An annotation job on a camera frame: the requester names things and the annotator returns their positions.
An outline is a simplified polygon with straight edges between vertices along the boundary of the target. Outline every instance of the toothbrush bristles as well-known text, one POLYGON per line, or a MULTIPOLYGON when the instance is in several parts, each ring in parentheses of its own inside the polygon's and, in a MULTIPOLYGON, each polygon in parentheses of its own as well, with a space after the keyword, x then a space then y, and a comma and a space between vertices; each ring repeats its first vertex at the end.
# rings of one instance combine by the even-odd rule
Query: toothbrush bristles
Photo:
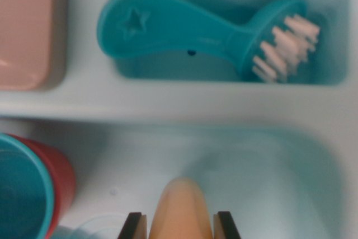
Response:
POLYGON ((296 74, 300 62, 308 61, 308 53, 315 51, 320 28, 299 15, 287 16, 284 24, 288 27, 282 31, 274 26, 274 42, 261 42, 260 48, 265 59, 255 55, 252 71, 265 82, 286 82, 288 75, 296 74))

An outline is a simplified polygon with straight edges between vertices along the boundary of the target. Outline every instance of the teal toothbrush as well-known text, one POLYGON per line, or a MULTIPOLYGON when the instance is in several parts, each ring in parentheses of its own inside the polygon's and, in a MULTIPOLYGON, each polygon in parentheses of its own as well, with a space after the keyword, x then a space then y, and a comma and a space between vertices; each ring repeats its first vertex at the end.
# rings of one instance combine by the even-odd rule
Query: teal toothbrush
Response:
POLYGON ((303 0, 275 0, 238 26, 184 0, 110 0, 97 39, 113 58, 201 51, 232 62, 244 81, 286 82, 318 42, 306 9, 303 0))

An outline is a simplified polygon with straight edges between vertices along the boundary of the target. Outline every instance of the orange object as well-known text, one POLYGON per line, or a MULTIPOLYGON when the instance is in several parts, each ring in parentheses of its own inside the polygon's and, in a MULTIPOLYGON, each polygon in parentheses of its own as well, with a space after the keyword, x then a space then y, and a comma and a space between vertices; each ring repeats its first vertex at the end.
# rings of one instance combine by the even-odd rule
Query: orange object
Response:
POLYGON ((178 178, 165 187, 149 239, 213 239, 204 194, 197 183, 178 178))
POLYGON ((0 0, 0 90, 57 85, 66 42, 67 0, 0 0))
POLYGON ((44 239, 49 239, 63 215, 68 211, 72 204, 76 191, 76 180, 74 171, 67 158, 45 144, 10 135, 29 147, 45 164, 49 170, 55 191, 54 211, 49 230, 44 239))

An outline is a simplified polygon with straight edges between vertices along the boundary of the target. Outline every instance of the cup rim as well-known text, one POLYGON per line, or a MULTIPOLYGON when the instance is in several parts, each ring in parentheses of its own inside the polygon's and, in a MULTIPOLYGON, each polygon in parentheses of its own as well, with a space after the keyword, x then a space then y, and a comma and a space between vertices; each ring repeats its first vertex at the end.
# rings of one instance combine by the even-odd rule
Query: cup rim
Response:
POLYGON ((50 227, 55 203, 54 186, 50 173, 42 160, 28 146, 3 133, 0 133, 0 141, 6 142, 19 149, 26 157, 31 160, 41 176, 46 196, 46 211, 42 225, 35 239, 43 239, 50 227))

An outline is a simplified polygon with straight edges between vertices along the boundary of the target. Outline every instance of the star shape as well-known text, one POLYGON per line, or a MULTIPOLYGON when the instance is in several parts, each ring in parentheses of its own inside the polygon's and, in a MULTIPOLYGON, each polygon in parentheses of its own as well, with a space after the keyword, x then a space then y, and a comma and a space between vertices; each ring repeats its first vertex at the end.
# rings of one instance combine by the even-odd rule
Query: star shape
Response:
POLYGON ((147 20, 150 16, 149 12, 139 12, 138 9, 132 8, 127 15, 127 19, 119 24, 123 30, 123 39, 130 40, 137 34, 144 34, 147 30, 147 20))

